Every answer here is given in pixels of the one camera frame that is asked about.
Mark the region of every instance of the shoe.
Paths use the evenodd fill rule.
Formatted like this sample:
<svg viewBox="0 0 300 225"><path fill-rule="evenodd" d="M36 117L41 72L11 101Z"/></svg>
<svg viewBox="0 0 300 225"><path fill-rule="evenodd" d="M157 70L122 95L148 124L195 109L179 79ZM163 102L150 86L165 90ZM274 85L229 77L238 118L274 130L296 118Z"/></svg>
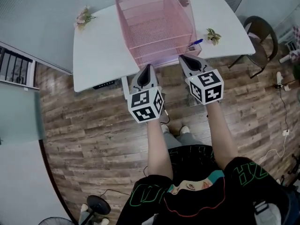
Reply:
<svg viewBox="0 0 300 225"><path fill-rule="evenodd" d="M184 133L189 133L189 128L187 126L183 126L181 129L180 129L180 135L181 134L184 134Z"/></svg>
<svg viewBox="0 0 300 225"><path fill-rule="evenodd" d="M169 127L166 124L161 125L161 129L163 130L163 133L169 133Z"/></svg>
<svg viewBox="0 0 300 225"><path fill-rule="evenodd" d="M109 220L107 218L102 219L101 225L108 225L108 224L109 224Z"/></svg>
<svg viewBox="0 0 300 225"><path fill-rule="evenodd" d="M87 211L88 209L89 209L88 205L86 205L86 204L84 203L83 205L81 205L80 212Z"/></svg>

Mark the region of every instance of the white table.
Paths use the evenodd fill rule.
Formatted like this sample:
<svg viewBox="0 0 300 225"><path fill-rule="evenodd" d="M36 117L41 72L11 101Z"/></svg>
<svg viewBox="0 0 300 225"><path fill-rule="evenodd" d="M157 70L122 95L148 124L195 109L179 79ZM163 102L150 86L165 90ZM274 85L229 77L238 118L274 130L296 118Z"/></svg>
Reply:
<svg viewBox="0 0 300 225"><path fill-rule="evenodd" d="M199 57L208 59L255 53L242 24L225 0L190 1L197 39L204 38ZM76 92L139 71L124 43L116 6L102 9L93 16L97 18L88 23L83 31L75 30L73 77ZM222 36L217 46L207 42L207 28ZM178 60L162 66L173 64L178 64Z"/></svg>

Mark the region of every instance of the wooden floor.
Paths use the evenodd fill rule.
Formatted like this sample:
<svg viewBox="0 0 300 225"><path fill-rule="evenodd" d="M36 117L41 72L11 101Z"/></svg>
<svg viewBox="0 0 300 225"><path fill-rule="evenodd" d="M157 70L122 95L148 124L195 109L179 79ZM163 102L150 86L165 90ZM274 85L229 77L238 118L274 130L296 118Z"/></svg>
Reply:
<svg viewBox="0 0 300 225"><path fill-rule="evenodd" d="M257 68L245 58L228 69L234 58L215 59L210 63L225 81L221 101L226 121L236 138L241 156L253 159L274 177L294 176L287 171L294 166L292 153L299 154L300 104L297 89L282 91L287 108L287 123L292 133L287 137L285 153L279 158L270 149L283 153L286 129L285 109L279 97L276 72L286 73L288 65L278 58L269 63L258 77L249 79L248 71ZM197 105L187 90L179 65L157 70L165 94L165 108L171 131L184 124L203 143L211 144L210 129L203 105ZM130 193L133 184L143 177L147 165L146 124L138 124L127 110L120 84L99 90L74 92L73 77L39 64L37 86L47 139L48 160L57 186L75 218L88 195L100 195L106 189ZM128 196L108 191L104 198L112 207L109 219L115 224Z"/></svg>

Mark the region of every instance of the chair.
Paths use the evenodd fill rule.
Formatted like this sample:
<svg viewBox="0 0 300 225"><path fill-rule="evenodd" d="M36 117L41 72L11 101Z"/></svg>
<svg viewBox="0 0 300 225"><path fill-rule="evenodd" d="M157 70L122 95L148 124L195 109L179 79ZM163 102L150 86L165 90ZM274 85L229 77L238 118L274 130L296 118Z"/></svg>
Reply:
<svg viewBox="0 0 300 225"><path fill-rule="evenodd" d="M241 58L247 56L255 65L261 68L261 70L258 73L250 76L250 78L254 78L255 76L259 75L266 68L268 62L271 61L276 56L278 52L278 41L272 27L261 17L251 16L247 18L244 23L244 28L249 24L250 27L249 30L247 31L247 34L253 33L260 38L259 41L258 39L249 36L253 44L253 47L255 49L255 54L240 56L236 61L234 61L232 65L229 66L229 68L235 65ZM273 51L269 57L267 56L267 53L262 46L262 42L266 39L268 35L271 35L273 41Z"/></svg>

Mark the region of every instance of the gray pants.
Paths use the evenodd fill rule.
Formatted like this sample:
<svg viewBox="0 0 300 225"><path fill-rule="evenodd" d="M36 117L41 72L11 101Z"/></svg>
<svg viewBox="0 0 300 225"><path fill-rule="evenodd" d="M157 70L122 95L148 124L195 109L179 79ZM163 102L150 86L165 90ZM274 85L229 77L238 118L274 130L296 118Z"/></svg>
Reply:
<svg viewBox="0 0 300 225"><path fill-rule="evenodd" d="M89 214L90 214L90 213L87 212L87 211L81 212L81 213L80 213L80 216L79 216L79 222L78 222L78 224L80 225L81 223L83 223L84 220L89 216Z"/></svg>
<svg viewBox="0 0 300 225"><path fill-rule="evenodd" d="M191 133L184 133L178 137L174 137L169 132L164 133L165 143L168 149L177 148L180 146L200 145L202 142L196 140Z"/></svg>

